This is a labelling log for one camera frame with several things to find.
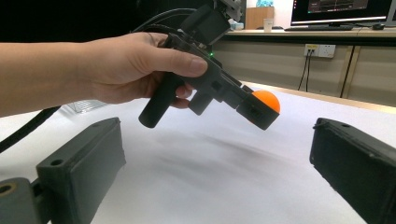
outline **electrical outlet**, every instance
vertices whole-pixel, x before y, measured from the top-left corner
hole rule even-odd
[[[334,57],[335,45],[320,45],[318,49],[318,57],[332,58]]]
[[[314,45],[314,44],[305,45],[304,56],[311,55],[311,57],[318,57],[318,52],[319,52],[319,45]]]

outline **3d-printed handle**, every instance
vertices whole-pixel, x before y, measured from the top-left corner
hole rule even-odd
[[[163,82],[154,95],[148,101],[143,112],[139,116],[140,122],[148,128],[154,128],[169,105],[176,99],[177,87],[184,84],[184,81],[173,73],[166,73]]]

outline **monitor screen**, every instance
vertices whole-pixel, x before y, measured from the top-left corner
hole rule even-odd
[[[294,0],[291,26],[380,22],[392,0]]]

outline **orange ball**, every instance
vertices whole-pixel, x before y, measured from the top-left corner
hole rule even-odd
[[[278,114],[280,113],[280,103],[277,100],[276,96],[274,96],[269,91],[254,91],[252,93],[256,96],[260,101],[268,105],[271,109],[275,110]]]

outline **white table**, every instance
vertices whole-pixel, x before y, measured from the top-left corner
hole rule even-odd
[[[274,94],[281,115],[267,131],[218,102],[200,117],[170,108],[154,129],[137,119],[147,100],[78,115],[63,106],[0,155],[0,180],[33,181],[51,152],[90,124],[119,117],[127,164],[92,223],[364,223],[310,164],[312,127],[336,119],[396,147],[395,114]],[[0,119],[0,139],[34,114]]]

